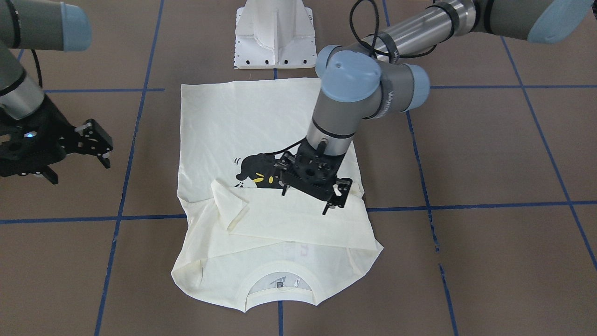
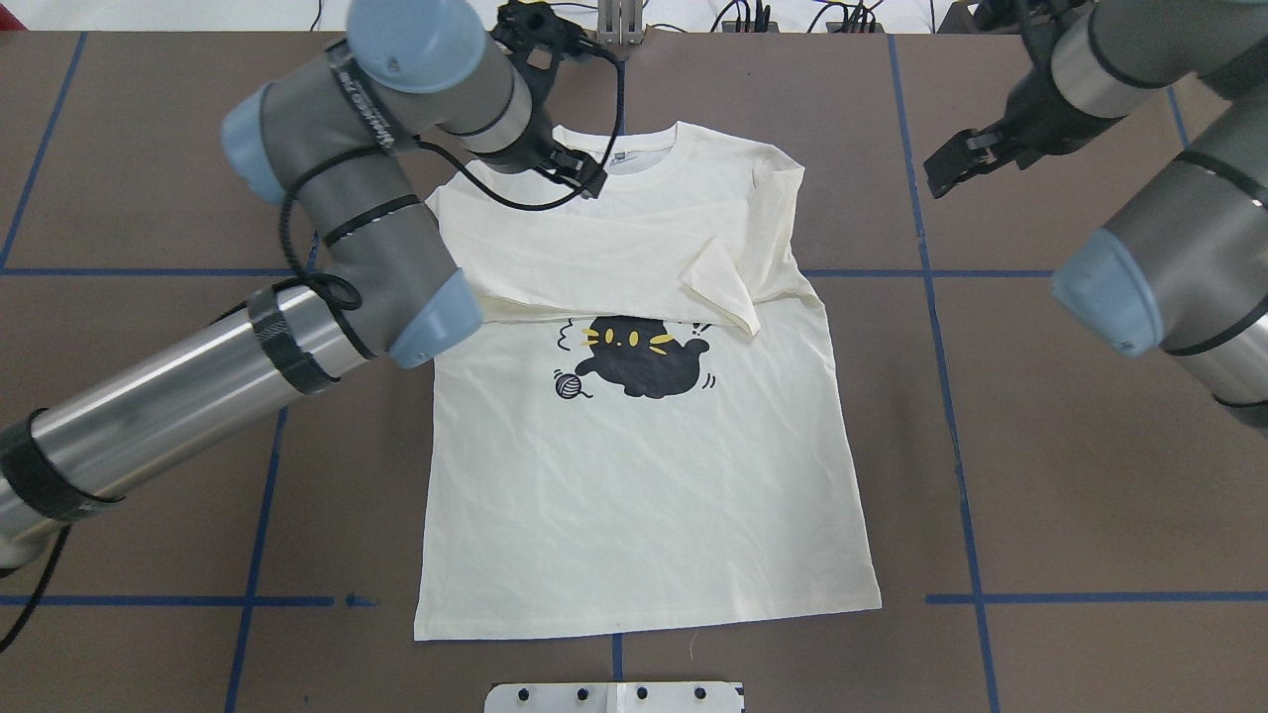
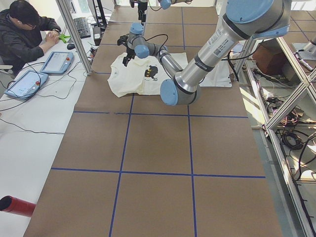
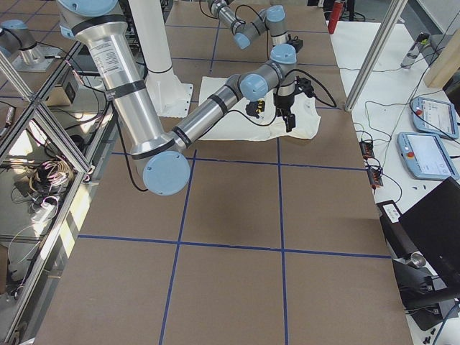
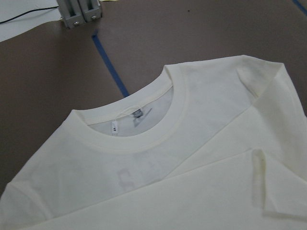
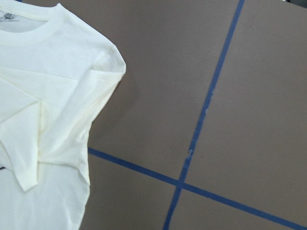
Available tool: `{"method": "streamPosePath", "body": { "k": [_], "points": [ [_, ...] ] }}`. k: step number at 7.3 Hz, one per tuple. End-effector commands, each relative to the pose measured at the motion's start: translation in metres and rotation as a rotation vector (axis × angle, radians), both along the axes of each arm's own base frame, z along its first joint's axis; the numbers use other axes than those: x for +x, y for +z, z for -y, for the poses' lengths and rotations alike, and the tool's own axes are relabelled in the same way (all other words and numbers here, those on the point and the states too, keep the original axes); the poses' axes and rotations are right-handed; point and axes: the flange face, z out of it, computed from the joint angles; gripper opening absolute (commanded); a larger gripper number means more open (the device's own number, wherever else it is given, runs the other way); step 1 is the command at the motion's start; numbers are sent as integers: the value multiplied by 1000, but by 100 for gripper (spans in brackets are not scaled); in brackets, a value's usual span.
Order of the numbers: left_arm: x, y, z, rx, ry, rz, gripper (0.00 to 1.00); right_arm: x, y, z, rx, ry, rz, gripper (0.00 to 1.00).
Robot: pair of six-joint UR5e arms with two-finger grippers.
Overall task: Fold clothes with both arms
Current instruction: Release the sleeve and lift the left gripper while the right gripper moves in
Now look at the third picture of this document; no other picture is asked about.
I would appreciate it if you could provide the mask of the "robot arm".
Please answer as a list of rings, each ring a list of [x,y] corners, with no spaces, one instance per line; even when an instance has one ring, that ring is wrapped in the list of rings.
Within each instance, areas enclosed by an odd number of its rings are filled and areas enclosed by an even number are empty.
[[[224,7],[217,30],[189,64],[182,68],[164,45],[149,43],[143,37],[144,27],[134,23],[117,44],[126,47],[126,66],[134,57],[154,56],[171,76],[160,86],[160,97],[169,105],[189,105],[199,98],[199,82],[240,40],[273,39],[289,31],[290,0],[229,0]]]
[[[169,7],[171,7],[171,5],[173,4],[177,4],[177,3],[186,3],[186,4],[190,4],[192,1],[191,0],[158,0],[159,4],[160,4],[160,8],[158,10],[162,9],[168,9]],[[138,20],[140,21],[140,23],[142,25],[144,25],[144,23],[146,22],[146,11],[149,5],[149,0],[130,0],[129,4],[132,8],[135,7],[135,4],[137,4],[138,7]]]

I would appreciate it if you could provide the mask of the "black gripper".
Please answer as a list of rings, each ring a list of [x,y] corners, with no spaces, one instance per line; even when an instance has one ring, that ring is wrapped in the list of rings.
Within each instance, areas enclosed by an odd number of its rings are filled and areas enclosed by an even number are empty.
[[[135,7],[135,4],[138,6],[138,19],[141,21],[143,25],[146,22],[146,13],[145,11],[148,8],[148,0],[130,0],[130,6],[132,8]]]
[[[123,61],[122,61],[123,65],[125,67],[127,67],[128,63],[131,59],[135,58],[135,51],[134,51],[134,49],[130,48],[129,46],[126,47],[126,53],[127,53],[127,55],[123,58]]]

